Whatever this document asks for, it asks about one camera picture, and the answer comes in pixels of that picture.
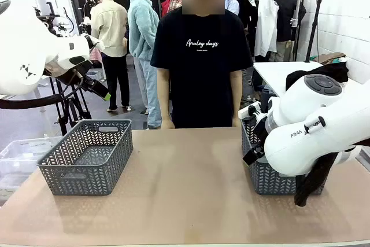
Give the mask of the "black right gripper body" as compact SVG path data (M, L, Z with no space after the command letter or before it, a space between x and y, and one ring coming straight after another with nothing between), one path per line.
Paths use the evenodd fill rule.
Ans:
M242 144L263 144L268 136L265 122L267 114L254 112L251 116L242 119Z

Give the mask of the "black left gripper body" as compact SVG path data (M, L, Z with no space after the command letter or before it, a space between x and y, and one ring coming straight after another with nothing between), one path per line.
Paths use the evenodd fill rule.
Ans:
M98 96L106 96L106 87L98 80L92 79L88 76L81 76L81 88L84 91L89 91Z

